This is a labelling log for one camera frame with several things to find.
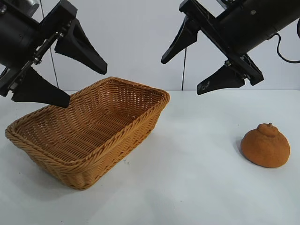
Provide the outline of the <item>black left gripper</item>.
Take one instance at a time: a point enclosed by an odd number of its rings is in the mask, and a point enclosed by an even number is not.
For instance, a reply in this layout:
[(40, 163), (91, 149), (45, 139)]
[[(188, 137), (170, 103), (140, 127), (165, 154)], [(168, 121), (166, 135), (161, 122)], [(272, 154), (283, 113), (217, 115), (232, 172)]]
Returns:
[(16, 6), (11, 0), (0, 2), (0, 94), (11, 91), (14, 102), (36, 102), (67, 108), (70, 96), (49, 83), (33, 64), (40, 63), (53, 43), (56, 53), (72, 58), (105, 75), (107, 63), (98, 54), (76, 19), (77, 8), (61, 0), (41, 21), (31, 13), (39, 4), (29, 0)]

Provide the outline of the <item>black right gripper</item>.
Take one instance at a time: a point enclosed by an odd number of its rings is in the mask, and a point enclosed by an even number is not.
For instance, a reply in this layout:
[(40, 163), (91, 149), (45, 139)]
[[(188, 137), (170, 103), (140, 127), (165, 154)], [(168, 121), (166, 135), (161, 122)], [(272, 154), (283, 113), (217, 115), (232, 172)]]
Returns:
[(224, 65), (197, 85), (197, 95), (211, 91), (240, 88), (248, 79), (251, 85), (264, 80), (263, 74), (247, 53), (269, 38), (274, 30), (253, 15), (252, 0), (238, 0), (218, 17), (196, 0), (185, 0), (179, 10), (185, 14), (180, 30), (163, 54), (168, 63), (182, 50), (197, 41), (199, 31), (227, 57)]

